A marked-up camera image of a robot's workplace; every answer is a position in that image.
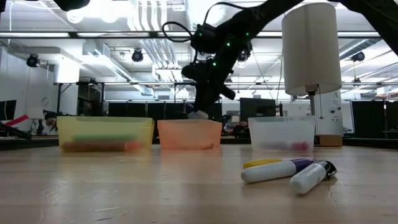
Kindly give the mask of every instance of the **ceiling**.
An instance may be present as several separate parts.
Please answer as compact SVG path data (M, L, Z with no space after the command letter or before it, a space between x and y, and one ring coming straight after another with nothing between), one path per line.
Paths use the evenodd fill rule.
M140 2L139 15L142 15L142 1ZM192 20L201 21L208 6L217 1L203 1L186 0L187 5L184 4L184 0L168 0L167 1L167 20L177 21L190 27ZM256 0L230 0L234 4L240 6L249 7L256 6L262 1ZM305 1L305 3L320 2L320 1ZM152 1L147 1L148 5L151 6ZM7 1L7 8L4 13L1 14L0 20L0 31L2 32L71 32L71 31L84 31L84 32L107 32L107 31L131 31L127 25L128 18L134 15L131 10L130 1L113 1L110 2L107 9L102 14L106 14L109 11L109 7L112 6L115 10L118 10L119 19L114 23L103 22L102 19L95 16L85 17L80 23L74 24L68 21L68 16L65 12L61 11L56 4L52 1L39 1L39 2L27 2L27 1ZM336 7L337 24L339 31L374 31L367 20L360 14L351 12L343 7L341 4L334 4ZM221 9L215 9L214 14L220 14L225 11L225 15L222 16L219 22L225 21L233 16L237 10L235 8L227 7ZM278 17L274 21L270 22L265 26L264 30L268 31L281 31L281 20L283 16ZM158 25L162 23L160 16L158 17ZM150 24L149 28L154 30L154 26ZM173 31L181 31L178 27L172 26L170 28ZM358 39L339 39L339 46L342 49L344 46L347 47ZM62 49L68 57L71 57L74 61L81 64L81 77L94 77L98 80L104 80L106 82L114 82L115 74L106 66L95 60L90 60L87 55L82 53L82 45L85 42L83 39L12 39L11 46L15 49L28 49L29 47L58 47ZM111 58L118 63L124 71L128 72L136 80L142 82L157 82L156 76L153 75L153 62L143 50L144 59L141 62L134 63L131 60L132 53L136 48L142 48L142 44L138 39L100 39L97 40L97 44L102 46L106 44L111 50ZM254 39L253 54L249 57L244 67L236 65L234 67L234 74L231 78L233 82L279 82L283 84L283 71L281 71L280 59L282 56L282 39ZM163 57L167 58L163 45L160 45L160 50L163 53ZM192 49L189 46L189 42L186 43L173 43L172 47L175 51L175 57L180 67L189 63L192 60ZM351 82L354 74L356 76L364 77L363 82L381 82L383 80L394 80L392 77L398 77L398 67L395 67L395 63L398 63L398 57L391 52L391 49L386 45L384 41L380 41L363 50L366 59L363 62L357 63L356 68L353 69L353 63L351 61L341 61L341 78L344 82ZM381 69L385 72L379 72L373 75L374 72L378 72ZM168 71L159 71L159 73L167 73ZM175 75L180 74L180 70L174 70ZM366 89L375 89L376 86L368 86Z

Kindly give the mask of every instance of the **computer monitor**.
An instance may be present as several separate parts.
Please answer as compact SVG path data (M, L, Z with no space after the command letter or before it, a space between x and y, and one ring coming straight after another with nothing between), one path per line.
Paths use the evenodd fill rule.
M248 121L248 118L276 116L275 100L241 98L241 121Z

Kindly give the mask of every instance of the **white marker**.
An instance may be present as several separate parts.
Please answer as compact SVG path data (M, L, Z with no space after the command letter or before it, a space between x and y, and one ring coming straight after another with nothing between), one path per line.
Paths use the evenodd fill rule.
M241 178L246 183L254 183L283 177L291 177L314 162L315 161L313 159L301 158L250 167L242 171Z
M290 179L290 187L296 194L305 194L323 180L332 178L337 172L329 161L318 161L294 175Z

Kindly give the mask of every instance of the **person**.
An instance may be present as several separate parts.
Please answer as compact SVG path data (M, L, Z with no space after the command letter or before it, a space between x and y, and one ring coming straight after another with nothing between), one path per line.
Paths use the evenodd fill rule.
M58 135L57 128L57 114L54 112L48 112L44 116L45 124L42 131L43 135Z
M100 102L98 100L90 100L86 104L84 116L102 116Z

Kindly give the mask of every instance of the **robotic arm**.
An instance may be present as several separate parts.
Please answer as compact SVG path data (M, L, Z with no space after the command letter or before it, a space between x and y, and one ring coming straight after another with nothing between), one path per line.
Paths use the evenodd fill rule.
M220 94L234 99L235 92L226 87L224 82L228 75L233 73L232 68L239 53L243 50L250 51L250 40L255 38L265 25L302 1L268 0L259 6L248 8L225 2L217 3L238 7L242 11L218 27L204 22L203 25L198 25L196 32L191 36L191 46L196 50L196 54L215 54L214 58L209 58L205 63L197 62L195 56L194 61L182 69L184 76L197 83L195 111L203 110L219 100ZM361 13L398 54L398 5L393 0L330 1L340 2L349 10Z

